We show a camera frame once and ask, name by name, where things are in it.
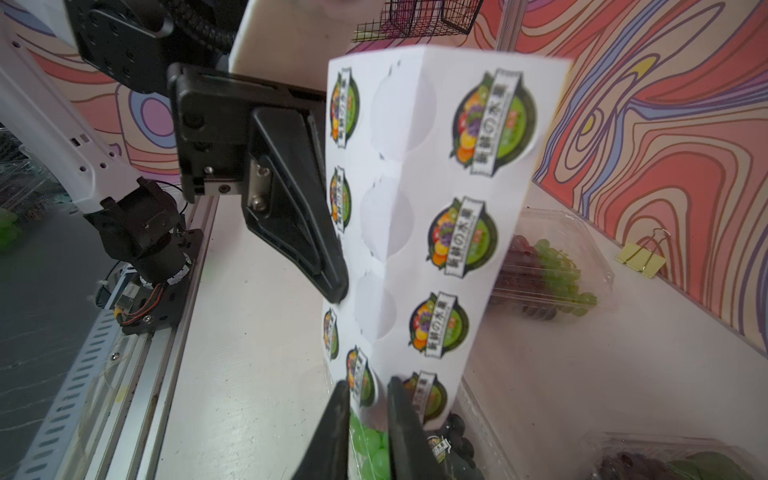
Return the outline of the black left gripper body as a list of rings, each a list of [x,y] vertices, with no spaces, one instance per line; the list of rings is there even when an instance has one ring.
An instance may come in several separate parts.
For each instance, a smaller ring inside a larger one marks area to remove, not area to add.
[[[234,75],[210,68],[174,63],[167,70],[184,198],[194,203],[218,195],[207,184],[247,179],[252,111],[278,108],[296,111],[305,122],[304,137],[312,146],[309,165],[322,173],[326,95],[275,81]]]

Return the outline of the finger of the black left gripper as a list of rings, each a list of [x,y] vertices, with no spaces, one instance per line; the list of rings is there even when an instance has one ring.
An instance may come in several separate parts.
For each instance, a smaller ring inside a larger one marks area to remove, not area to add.
[[[326,205],[324,144],[314,116],[288,108],[251,113],[242,212],[248,229],[291,261],[331,303],[348,268]]]

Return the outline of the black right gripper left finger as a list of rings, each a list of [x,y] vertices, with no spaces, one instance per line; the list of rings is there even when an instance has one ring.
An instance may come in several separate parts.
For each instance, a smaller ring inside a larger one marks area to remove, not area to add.
[[[347,480],[350,389],[336,383],[293,480]]]

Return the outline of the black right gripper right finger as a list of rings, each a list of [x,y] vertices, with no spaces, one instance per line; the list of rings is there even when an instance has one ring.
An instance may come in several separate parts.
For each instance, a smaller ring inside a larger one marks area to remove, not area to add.
[[[429,449],[427,436],[404,382],[393,376],[387,385],[390,473],[392,479],[445,479]]]

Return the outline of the round fruit sticker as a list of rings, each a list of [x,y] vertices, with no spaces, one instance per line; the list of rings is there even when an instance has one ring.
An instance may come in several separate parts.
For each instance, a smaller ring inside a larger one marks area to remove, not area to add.
[[[431,435],[427,439],[428,446],[438,464],[442,464],[450,455],[452,445],[445,436]]]

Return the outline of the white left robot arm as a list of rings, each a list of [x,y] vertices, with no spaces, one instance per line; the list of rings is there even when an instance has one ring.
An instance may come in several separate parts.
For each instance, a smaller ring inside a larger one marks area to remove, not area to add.
[[[177,324],[203,234],[182,199],[236,195],[247,228],[331,302],[349,277],[327,208],[329,61],[363,1],[5,1],[1,124],[133,274],[125,334]]]

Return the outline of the clear box green black grapes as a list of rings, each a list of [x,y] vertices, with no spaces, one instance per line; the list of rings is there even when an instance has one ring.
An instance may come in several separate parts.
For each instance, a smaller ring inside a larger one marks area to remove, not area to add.
[[[457,412],[433,427],[424,426],[420,407],[434,382],[416,384],[393,376],[386,386],[373,383],[384,423],[363,425],[355,389],[336,382],[314,440],[330,448],[330,479],[515,479],[517,474],[485,417],[465,396]]]

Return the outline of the clear box dark grapes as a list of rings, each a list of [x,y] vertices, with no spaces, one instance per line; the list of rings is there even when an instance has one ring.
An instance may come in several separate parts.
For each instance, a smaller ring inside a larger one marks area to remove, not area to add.
[[[592,432],[582,438],[590,479],[765,479],[747,452],[700,437]]]

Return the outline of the clear box red green grapes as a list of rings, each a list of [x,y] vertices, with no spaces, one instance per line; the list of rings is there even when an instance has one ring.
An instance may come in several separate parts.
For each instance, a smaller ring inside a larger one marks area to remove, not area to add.
[[[616,307],[614,272],[584,222],[563,211],[521,212],[489,301],[491,311],[565,322]]]

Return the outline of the yellow binder clip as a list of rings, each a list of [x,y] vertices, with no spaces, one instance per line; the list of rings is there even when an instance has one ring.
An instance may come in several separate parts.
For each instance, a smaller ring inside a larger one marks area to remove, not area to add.
[[[627,243],[614,260],[652,279],[667,263],[662,244],[670,239],[671,233],[667,229],[654,228],[650,236],[643,237],[638,243]]]

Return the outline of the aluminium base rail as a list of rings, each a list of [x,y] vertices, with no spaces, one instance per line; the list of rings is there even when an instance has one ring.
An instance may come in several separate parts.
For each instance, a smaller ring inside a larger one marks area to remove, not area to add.
[[[178,324],[126,336],[100,313],[15,478],[155,478],[217,206],[191,209],[202,241]]]

